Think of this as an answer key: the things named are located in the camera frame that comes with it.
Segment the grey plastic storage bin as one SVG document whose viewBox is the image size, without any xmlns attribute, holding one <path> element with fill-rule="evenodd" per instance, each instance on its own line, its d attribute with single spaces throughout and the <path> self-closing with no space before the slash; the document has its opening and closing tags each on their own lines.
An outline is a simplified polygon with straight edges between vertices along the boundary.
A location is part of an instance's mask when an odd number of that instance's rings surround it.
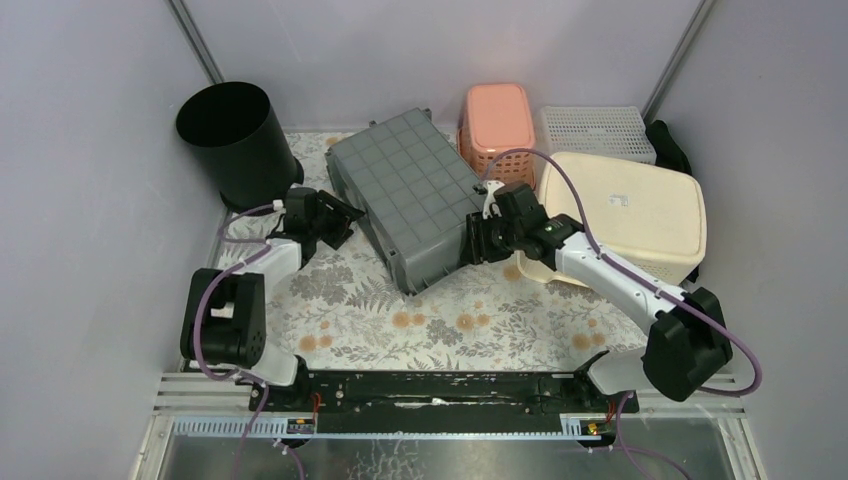
<svg viewBox="0 0 848 480">
<path fill-rule="evenodd" d="M 398 289 L 414 296 L 457 271 L 466 218 L 482 209 L 479 182 L 458 151 L 414 108 L 373 123 L 325 154 L 331 185 L 363 211 L 365 234 Z"/>
</svg>

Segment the pink perforated plastic basket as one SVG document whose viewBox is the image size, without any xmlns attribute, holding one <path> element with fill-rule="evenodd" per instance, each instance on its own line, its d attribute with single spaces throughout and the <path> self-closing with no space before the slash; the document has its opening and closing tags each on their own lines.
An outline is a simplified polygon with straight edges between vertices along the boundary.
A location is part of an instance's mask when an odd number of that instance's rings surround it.
<svg viewBox="0 0 848 480">
<path fill-rule="evenodd" d="M 535 185 L 535 130 L 524 88 L 516 83 L 481 84 L 469 89 L 458 128 L 460 155 L 478 176 L 504 183 Z"/>
</svg>

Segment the black cylindrical bin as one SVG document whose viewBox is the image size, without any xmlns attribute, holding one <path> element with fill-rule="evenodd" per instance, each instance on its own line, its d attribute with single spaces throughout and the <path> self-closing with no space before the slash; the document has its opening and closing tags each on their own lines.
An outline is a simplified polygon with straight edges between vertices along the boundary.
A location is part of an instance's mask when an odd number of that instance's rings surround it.
<svg viewBox="0 0 848 480">
<path fill-rule="evenodd" d="M 179 109 L 177 134 L 237 213 L 285 198 L 304 182 L 267 93 L 248 82 L 214 84 Z"/>
</svg>

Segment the cream plastic laundry basket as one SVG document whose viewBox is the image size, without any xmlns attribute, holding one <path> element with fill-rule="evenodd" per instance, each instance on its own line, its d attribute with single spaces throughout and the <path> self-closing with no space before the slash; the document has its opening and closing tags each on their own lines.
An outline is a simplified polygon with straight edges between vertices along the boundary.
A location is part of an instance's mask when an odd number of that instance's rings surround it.
<svg viewBox="0 0 848 480">
<path fill-rule="evenodd" d="M 601 246 L 670 284 L 682 283 L 702 262 L 707 217 L 693 177 L 585 153 L 551 158 L 574 183 Z"/>
</svg>

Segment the white perforated plastic basket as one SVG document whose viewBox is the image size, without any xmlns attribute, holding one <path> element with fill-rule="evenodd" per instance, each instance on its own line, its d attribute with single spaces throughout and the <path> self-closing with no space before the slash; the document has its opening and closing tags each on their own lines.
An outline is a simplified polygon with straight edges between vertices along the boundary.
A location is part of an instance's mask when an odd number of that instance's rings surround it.
<svg viewBox="0 0 848 480">
<path fill-rule="evenodd" d="M 654 165 L 657 153 L 635 106 L 541 107 L 536 142 L 548 154 L 576 152 Z"/>
</svg>

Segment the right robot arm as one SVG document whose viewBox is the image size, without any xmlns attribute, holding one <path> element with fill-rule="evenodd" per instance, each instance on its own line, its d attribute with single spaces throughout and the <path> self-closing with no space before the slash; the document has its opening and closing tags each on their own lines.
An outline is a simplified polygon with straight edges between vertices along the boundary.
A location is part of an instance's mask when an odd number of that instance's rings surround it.
<svg viewBox="0 0 848 480">
<path fill-rule="evenodd" d="M 580 367 L 586 377 L 575 382 L 573 396 L 583 410 L 597 412 L 613 395 L 644 388 L 685 401 L 732 359 L 720 304 L 706 289 L 687 292 L 605 253 L 577 220 L 549 216 L 522 182 L 484 181 L 473 190 L 484 203 L 466 217 L 465 263 L 519 252 L 586 285 L 646 334 L 646 346 L 601 354 Z"/>
</svg>

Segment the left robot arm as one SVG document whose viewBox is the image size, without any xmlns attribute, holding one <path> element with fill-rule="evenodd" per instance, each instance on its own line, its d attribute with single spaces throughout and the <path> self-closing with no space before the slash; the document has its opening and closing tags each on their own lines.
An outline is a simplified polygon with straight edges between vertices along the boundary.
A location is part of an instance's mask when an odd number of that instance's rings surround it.
<svg viewBox="0 0 848 480">
<path fill-rule="evenodd" d="M 192 275 L 180 348 L 213 381 L 246 380 L 272 386 L 272 398 L 288 411 L 309 401 L 310 385 L 298 376 L 300 358 L 267 340 L 270 290 L 299 272 L 319 243 L 339 249 L 365 216 L 325 190 L 290 189 L 282 199 L 246 210 L 277 214 L 278 225 L 260 238 L 235 238 L 219 230 L 222 242 L 253 247 L 224 269 L 201 268 Z"/>
</svg>

